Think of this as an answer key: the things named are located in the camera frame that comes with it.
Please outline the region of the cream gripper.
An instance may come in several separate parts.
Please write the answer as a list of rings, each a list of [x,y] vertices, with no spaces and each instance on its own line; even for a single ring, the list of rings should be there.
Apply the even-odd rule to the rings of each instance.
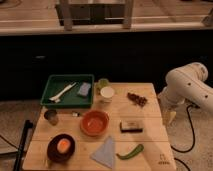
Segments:
[[[161,106],[163,124],[169,125],[176,116],[176,107],[175,106],[168,106],[162,105]]]

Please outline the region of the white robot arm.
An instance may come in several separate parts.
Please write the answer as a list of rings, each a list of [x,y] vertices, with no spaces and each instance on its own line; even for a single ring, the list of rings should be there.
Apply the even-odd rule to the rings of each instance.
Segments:
[[[213,88],[205,84],[207,78],[208,70],[199,62],[172,69],[166,74],[166,86],[157,96],[164,125],[172,122],[176,108],[185,100],[213,114]]]

